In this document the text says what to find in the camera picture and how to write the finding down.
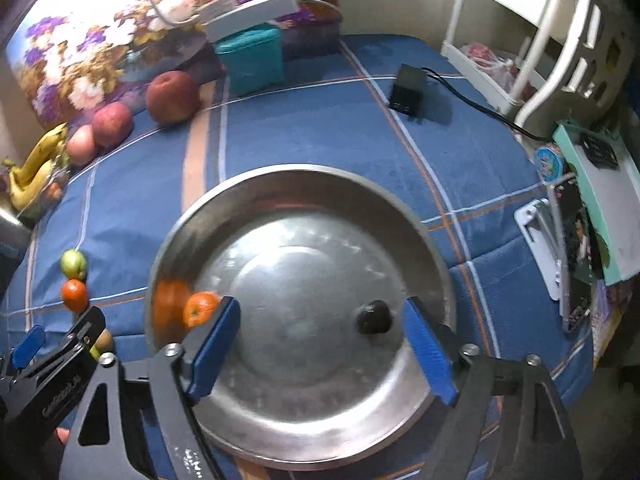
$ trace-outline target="beige wall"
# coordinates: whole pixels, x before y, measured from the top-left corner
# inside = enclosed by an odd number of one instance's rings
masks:
[[[440,50],[449,25],[454,0],[339,0],[345,34],[407,34]],[[492,0],[465,0],[458,45],[480,41],[517,53],[522,40],[535,28]]]
[[[0,56],[0,158],[21,164],[43,132],[9,63]]]

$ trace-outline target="stainless steel bowl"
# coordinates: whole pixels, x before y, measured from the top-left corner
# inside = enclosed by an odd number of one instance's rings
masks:
[[[449,273],[418,219],[369,180],[322,166],[249,171],[180,218],[146,295],[152,351],[184,337],[180,311],[195,290],[235,296],[242,309],[196,418],[212,443],[275,468],[343,465],[397,438],[432,400],[402,301],[418,296],[455,324]],[[363,335],[356,316],[373,300],[394,322]]]

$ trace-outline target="floral painting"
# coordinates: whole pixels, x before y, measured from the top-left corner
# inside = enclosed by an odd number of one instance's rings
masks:
[[[212,0],[155,1],[179,22]],[[337,41],[340,15],[326,6],[302,4],[298,12],[275,22],[283,31],[285,57],[296,57],[313,55],[327,38]],[[216,66],[199,25],[170,27],[156,16],[149,0],[38,0],[6,51],[45,128],[85,122],[113,100],[126,102],[133,96],[140,102],[153,77],[188,65],[196,54],[209,56]],[[215,78],[216,70],[200,70],[195,76],[203,83]]]

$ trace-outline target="banana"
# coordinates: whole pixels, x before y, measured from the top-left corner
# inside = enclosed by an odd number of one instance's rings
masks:
[[[18,211],[22,211],[29,205],[36,195],[44,188],[47,183],[47,177],[53,167],[53,161],[47,160],[36,172],[35,176],[27,186],[22,187],[15,179],[15,173],[9,172],[9,197],[11,203]]]
[[[15,182],[18,186],[24,187],[30,183],[31,179],[34,178],[45,161],[55,154],[58,144],[65,138],[65,136],[66,123],[60,124],[60,126],[57,126],[50,132],[44,134],[36,144],[36,147],[31,150],[31,153],[21,168],[12,163],[8,158],[2,162],[5,166],[11,169],[11,172],[14,174]]]

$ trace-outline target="teal container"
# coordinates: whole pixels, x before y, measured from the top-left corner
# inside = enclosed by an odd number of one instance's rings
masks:
[[[276,25],[263,23],[218,42],[216,54],[226,68],[232,94],[246,95],[284,81],[280,36]]]

